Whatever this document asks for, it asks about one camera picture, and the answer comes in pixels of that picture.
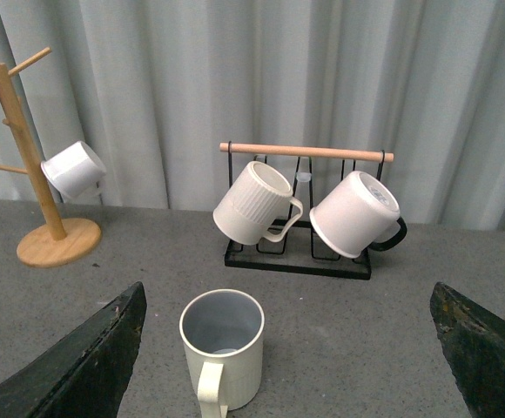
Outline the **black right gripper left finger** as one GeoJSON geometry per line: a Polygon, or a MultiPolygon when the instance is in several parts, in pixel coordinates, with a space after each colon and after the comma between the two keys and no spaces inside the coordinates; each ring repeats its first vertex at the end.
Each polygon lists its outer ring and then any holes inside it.
{"type": "Polygon", "coordinates": [[[114,417],[138,357],[147,302],[136,282],[0,384],[0,417],[114,417]]]}

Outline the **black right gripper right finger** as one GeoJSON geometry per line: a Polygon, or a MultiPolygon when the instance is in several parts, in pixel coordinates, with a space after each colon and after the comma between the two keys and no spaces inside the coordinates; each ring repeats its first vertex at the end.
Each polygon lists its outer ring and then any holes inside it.
{"type": "Polygon", "coordinates": [[[429,310],[469,413],[505,417],[505,320],[441,282],[429,310]]]}

